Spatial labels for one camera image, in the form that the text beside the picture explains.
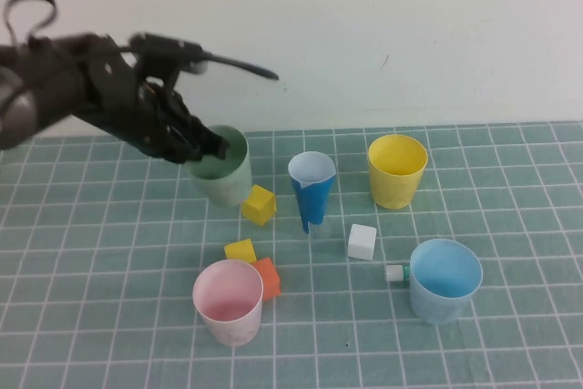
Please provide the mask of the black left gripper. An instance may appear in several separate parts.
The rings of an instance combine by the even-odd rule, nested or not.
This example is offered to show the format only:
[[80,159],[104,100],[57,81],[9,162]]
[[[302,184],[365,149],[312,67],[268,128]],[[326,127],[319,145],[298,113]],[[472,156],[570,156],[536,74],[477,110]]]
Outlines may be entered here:
[[174,163],[225,158],[230,143],[192,115],[174,89],[179,75],[199,60],[200,46],[163,36],[132,36],[119,46],[89,36],[80,66],[88,102],[79,118],[143,154]]

